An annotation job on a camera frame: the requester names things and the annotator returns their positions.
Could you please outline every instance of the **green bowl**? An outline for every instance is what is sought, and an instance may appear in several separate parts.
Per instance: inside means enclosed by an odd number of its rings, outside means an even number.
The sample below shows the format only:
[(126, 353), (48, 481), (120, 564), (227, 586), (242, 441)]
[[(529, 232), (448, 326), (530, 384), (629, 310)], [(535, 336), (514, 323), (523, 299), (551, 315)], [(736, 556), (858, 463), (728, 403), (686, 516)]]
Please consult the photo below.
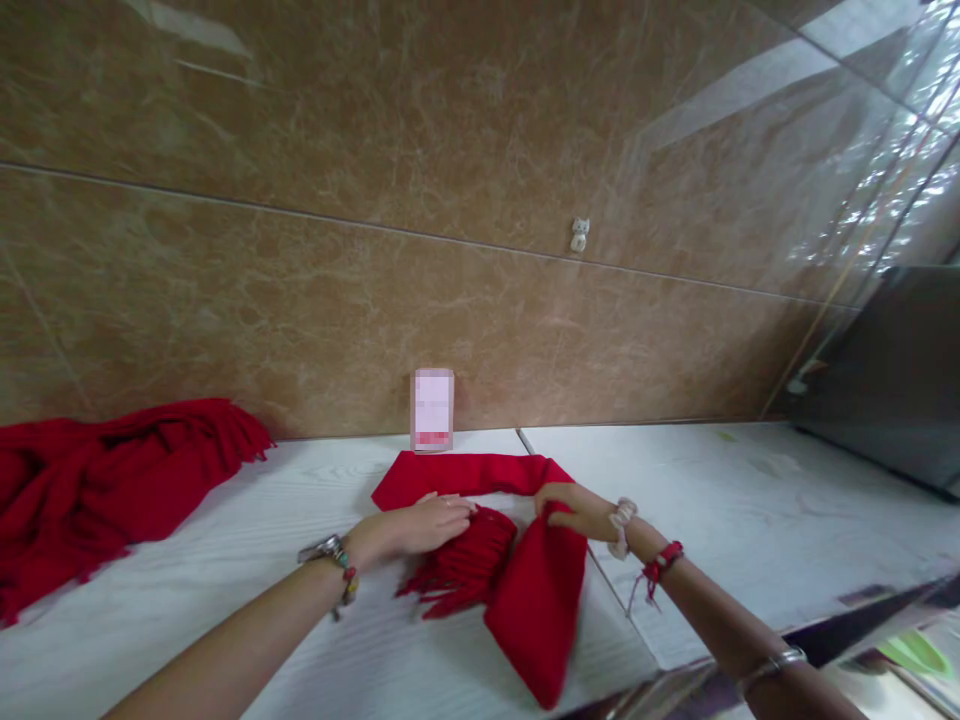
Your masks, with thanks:
[(877, 647), (887, 659), (919, 675), (953, 677), (950, 661), (919, 630), (910, 630)]

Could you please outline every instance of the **silver bangle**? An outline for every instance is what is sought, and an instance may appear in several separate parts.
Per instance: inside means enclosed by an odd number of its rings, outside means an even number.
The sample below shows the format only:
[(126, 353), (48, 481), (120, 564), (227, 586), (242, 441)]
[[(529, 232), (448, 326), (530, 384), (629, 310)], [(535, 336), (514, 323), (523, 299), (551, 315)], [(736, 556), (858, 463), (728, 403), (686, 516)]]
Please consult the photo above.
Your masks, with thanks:
[(742, 677), (737, 680), (737, 695), (740, 696), (741, 700), (746, 700), (745, 695), (750, 692), (750, 689), (754, 685), (764, 678), (770, 677), (771, 675), (779, 675), (787, 665), (793, 665), (793, 663), (806, 661), (807, 654), (798, 647), (791, 647), (789, 650), (784, 650), (782, 653), (771, 655), (764, 660), (763, 664), (752, 673), (749, 673), (746, 677)]

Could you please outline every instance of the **wood grain surface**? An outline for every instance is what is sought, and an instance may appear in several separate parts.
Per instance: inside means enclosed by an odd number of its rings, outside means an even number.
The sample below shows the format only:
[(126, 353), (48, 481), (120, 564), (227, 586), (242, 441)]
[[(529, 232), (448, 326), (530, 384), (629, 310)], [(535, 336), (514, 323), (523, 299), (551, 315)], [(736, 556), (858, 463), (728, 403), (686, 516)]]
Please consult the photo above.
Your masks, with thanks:
[[(349, 530), (409, 437), (282, 443), (214, 490), (167, 540), (46, 598), (0, 632), (0, 717), (95, 718), (230, 612), (294, 569), (297, 550)], [(513, 430), (457, 433), (456, 452), (525, 454)], [(529, 499), (486, 496), (520, 522)], [(656, 672), (588, 557), (559, 715)], [(407, 568), (362, 579), (341, 623), (324, 620), (249, 718), (516, 718), (542, 713), (482, 622), (482, 608), (423, 622), (395, 599)]]
[[(905, 590), (960, 569), (960, 507), (786, 424), (524, 428), (533, 452), (680, 540), (780, 632), (851, 609), (871, 585)], [(626, 606), (640, 563), (591, 543)], [(660, 591), (633, 621), (664, 670), (707, 656)]]

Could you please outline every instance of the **hand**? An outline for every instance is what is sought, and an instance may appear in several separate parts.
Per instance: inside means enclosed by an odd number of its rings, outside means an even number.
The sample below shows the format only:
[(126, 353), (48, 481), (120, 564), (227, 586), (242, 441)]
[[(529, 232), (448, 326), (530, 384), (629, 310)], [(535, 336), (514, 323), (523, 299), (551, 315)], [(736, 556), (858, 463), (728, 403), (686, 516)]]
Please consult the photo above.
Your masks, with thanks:
[[(612, 502), (604, 500), (582, 485), (548, 483), (540, 488), (534, 498), (538, 516), (543, 515), (544, 507), (551, 500), (562, 502), (571, 512), (550, 513), (547, 525), (570, 528), (591, 540), (617, 541), (617, 530), (610, 522), (610, 515), (617, 509)], [(667, 545), (663, 535), (650, 523), (638, 517), (633, 518), (624, 531), (631, 552), (642, 562), (653, 560)]]
[(477, 506), (459, 495), (424, 495), (415, 505), (364, 518), (347, 537), (347, 552), (358, 569), (393, 555), (436, 550), (470, 527)]
[(562, 502), (572, 512), (550, 513), (547, 525), (570, 528), (591, 540), (617, 541), (617, 530), (610, 523), (610, 515), (617, 511), (617, 506), (612, 502), (595, 495), (582, 485), (547, 483), (534, 497), (538, 516), (543, 515), (544, 506), (551, 500)]

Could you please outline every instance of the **marble tile wall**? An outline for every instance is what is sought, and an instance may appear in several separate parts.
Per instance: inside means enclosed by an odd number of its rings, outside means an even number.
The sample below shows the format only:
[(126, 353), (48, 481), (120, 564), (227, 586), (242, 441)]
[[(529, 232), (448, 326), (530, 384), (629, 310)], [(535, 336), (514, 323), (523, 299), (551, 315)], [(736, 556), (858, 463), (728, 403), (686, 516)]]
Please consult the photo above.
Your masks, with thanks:
[(0, 422), (402, 432), (423, 365), (461, 428), (756, 418), (956, 242), (955, 6), (5, 5)]

